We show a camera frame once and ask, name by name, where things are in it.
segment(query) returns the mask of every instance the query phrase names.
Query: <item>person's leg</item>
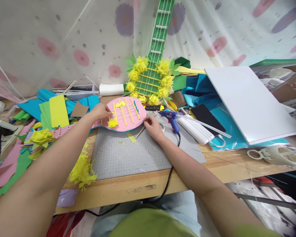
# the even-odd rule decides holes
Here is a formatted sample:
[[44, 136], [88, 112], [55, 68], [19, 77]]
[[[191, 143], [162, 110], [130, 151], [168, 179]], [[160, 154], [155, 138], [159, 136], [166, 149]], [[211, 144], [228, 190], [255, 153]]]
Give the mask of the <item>person's leg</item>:
[[197, 236], [200, 236], [202, 227], [197, 221], [195, 196], [191, 190], [168, 194], [163, 196], [158, 202], [149, 204], [164, 210], [192, 230]]
[[[110, 211], [109, 213], [97, 217], [95, 220], [91, 237], [106, 237], [111, 231], [117, 226], [117, 224], [129, 213], [137, 209], [142, 202], [140, 201], [130, 201], [121, 203], [117, 208]], [[115, 205], [104, 206], [101, 208], [100, 214], [106, 212]]]

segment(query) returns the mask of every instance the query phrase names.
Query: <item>floral fabric backdrop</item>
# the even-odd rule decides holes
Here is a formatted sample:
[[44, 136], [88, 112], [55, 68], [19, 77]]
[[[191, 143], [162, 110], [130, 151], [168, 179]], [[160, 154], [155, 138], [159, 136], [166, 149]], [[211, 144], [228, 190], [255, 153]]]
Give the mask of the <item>floral fabric backdrop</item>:
[[[147, 55], [158, 4], [0, 0], [0, 65], [23, 96], [86, 76], [125, 83], [124, 59]], [[169, 21], [163, 56], [194, 69], [296, 58], [296, 0], [178, 0]]]

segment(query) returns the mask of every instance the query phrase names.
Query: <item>blue glue gun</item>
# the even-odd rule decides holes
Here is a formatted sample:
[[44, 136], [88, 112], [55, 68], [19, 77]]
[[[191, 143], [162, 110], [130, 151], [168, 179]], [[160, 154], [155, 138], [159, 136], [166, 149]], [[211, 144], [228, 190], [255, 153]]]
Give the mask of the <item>blue glue gun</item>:
[[177, 114], [178, 114], [177, 112], [172, 112], [167, 109], [165, 111], [159, 111], [159, 114], [163, 117], [166, 117], [169, 120], [169, 122], [172, 126], [172, 129], [173, 129], [172, 132], [174, 134], [179, 133], [180, 129], [179, 129], [177, 121], [175, 120], [177, 118]]

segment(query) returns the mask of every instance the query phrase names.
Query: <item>white foam board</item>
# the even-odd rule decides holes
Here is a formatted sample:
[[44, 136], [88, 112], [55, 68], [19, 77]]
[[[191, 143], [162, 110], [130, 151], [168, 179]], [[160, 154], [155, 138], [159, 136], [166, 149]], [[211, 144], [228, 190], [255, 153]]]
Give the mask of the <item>white foam board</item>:
[[205, 71], [249, 145], [296, 135], [294, 119], [248, 66]]

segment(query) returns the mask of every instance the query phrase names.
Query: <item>wooden table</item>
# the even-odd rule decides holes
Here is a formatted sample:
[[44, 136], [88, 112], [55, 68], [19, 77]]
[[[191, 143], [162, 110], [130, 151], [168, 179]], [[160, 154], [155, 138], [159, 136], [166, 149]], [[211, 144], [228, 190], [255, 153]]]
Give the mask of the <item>wooden table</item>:
[[[102, 97], [100, 101], [106, 104], [117, 97], [119, 96], [106, 96]], [[87, 141], [90, 157], [93, 154], [96, 133], [97, 129], [89, 135]], [[289, 137], [287, 139], [296, 147], [296, 137]], [[264, 160], [253, 160], [246, 155], [246, 149], [212, 152], [208, 144], [200, 145], [200, 149], [207, 160], [207, 163], [204, 164], [205, 167], [223, 183], [292, 171], [291, 168], [271, 165]], [[87, 187], [85, 191], [78, 193], [74, 206], [68, 208], [57, 207], [55, 213], [60, 214], [159, 196], [164, 191], [169, 171], [161, 170], [98, 180]], [[68, 182], [64, 188], [74, 188], [74, 186]], [[170, 194], [185, 190], [188, 190], [188, 187], [174, 170], [166, 193]]]

